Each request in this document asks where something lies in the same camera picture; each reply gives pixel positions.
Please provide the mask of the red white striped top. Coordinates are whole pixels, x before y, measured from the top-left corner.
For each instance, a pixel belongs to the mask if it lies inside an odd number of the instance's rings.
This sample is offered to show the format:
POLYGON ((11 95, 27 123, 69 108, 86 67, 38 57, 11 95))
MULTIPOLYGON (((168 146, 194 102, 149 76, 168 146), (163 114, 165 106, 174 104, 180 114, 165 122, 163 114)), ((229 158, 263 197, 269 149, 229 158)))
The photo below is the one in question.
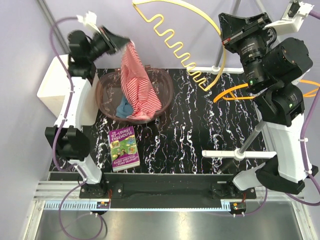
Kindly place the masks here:
POLYGON ((129 119, 148 121, 162 109, 162 103, 132 41, 126 44, 122 54, 120 82, 122 92, 133 109, 129 119))

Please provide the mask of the yellow plastic hanger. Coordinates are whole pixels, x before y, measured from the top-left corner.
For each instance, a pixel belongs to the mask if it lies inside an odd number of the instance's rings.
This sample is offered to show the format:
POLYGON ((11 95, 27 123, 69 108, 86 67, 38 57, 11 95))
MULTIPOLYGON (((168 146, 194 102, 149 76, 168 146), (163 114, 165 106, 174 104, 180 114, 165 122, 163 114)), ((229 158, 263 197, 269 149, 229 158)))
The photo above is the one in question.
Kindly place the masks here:
MULTIPOLYGON (((222 36, 222 33, 221 33, 218 25, 214 22, 214 20, 210 16, 208 16, 201 9, 199 9, 196 6, 194 6, 194 5, 190 4, 190 3, 187 3, 187 2, 185 2, 183 0, 167 0, 166 2, 169 3, 169 4, 173 4, 173 5, 176 5, 176 6, 183 7, 185 9, 188 9, 188 10, 198 14, 203 19, 205 19, 215 29, 215 31, 217 32, 217 34, 220 37, 222 36)), ((222 65, 221 65, 220 70, 218 71, 218 74, 216 75, 216 77, 213 80, 213 82, 209 83, 208 86, 205 86, 204 83, 207 81, 207 79, 205 77, 202 77, 203 73, 200 70, 196 70, 197 64, 195 62, 189 62, 189 58, 191 57, 191 54, 189 52, 179 53, 179 51, 183 49, 184 43, 182 41, 177 41, 177 42, 175 42, 173 44, 169 43, 169 40, 174 37, 175 31, 172 28, 168 28, 163 32, 159 32, 158 31, 158 27, 165 20, 164 16, 162 14, 160 14, 160 13, 157 13, 151 18, 147 18, 142 13, 142 11, 138 8, 139 5, 147 4, 147 3, 151 3, 151 1, 150 0, 133 0, 132 1, 132 6, 137 11, 137 13, 144 19, 144 21, 147 22, 147 23, 152 23, 154 20, 159 19, 159 22, 156 23, 153 26, 154 32, 159 37, 166 36, 166 38, 164 39, 165 45, 169 49, 173 50, 173 55, 178 60, 180 60, 180 64, 187 70, 188 75, 191 76, 193 81, 195 83, 197 83, 198 87, 200 87, 203 91, 205 91, 205 92, 209 91, 211 88, 213 88, 217 84, 218 80, 220 79, 220 77, 223 74, 223 70, 225 68, 226 60, 227 60, 227 51, 226 51, 225 47, 224 46, 222 47, 222 65)))

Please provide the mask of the blue tank top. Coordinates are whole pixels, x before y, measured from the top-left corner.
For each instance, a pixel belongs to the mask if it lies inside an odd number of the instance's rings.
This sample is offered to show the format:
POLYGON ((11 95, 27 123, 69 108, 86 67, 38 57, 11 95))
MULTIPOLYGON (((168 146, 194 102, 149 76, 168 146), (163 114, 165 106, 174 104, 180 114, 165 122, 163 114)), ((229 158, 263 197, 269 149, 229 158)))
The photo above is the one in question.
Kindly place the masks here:
POLYGON ((119 106, 116 108, 116 116, 125 119, 133 114, 133 107, 123 95, 119 106))

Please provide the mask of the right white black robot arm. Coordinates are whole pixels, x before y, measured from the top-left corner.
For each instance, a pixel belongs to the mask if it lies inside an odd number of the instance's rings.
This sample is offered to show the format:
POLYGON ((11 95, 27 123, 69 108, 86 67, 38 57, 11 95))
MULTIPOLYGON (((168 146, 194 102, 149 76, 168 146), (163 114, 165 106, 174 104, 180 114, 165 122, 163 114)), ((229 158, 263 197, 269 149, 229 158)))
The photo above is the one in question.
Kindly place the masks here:
POLYGON ((278 31, 266 13, 251 17, 221 13, 218 19, 222 45, 239 55, 247 91, 254 94, 261 123, 269 129, 276 152, 263 166, 236 174, 227 185, 228 195, 236 199, 259 186, 297 195, 305 179, 319 171, 301 149, 305 104, 295 83, 313 66, 309 50, 294 37, 275 44, 278 31))

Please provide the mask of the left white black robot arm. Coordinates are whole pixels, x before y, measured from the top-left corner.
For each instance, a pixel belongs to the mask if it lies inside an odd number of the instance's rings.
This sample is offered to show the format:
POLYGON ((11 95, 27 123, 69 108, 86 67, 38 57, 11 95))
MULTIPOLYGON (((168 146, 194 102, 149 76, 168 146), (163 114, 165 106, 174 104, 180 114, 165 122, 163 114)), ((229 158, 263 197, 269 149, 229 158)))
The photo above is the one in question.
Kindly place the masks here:
POLYGON ((104 54, 116 54, 129 42, 129 38, 114 34, 104 26, 99 27, 92 38, 81 30, 68 35, 67 64, 62 67, 70 87, 54 126, 45 129, 56 168, 61 172, 68 171, 59 166, 57 158, 68 161, 83 182, 91 185, 90 192, 97 198, 108 193, 108 186, 103 182, 102 171, 90 156, 90 141, 81 131, 81 117, 96 76, 95 60, 104 54))

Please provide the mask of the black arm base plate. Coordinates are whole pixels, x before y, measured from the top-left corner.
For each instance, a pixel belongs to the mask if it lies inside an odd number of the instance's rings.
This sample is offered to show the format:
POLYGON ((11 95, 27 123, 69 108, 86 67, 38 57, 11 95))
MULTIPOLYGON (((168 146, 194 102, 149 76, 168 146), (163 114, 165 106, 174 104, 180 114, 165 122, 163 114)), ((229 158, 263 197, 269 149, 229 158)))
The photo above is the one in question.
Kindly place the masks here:
POLYGON ((231 194, 227 190, 230 175, 219 174, 144 174, 106 173, 103 183, 85 184, 81 199, 111 198, 111 208, 147 211, 190 211, 223 208, 221 200, 253 200, 253 188, 231 194))

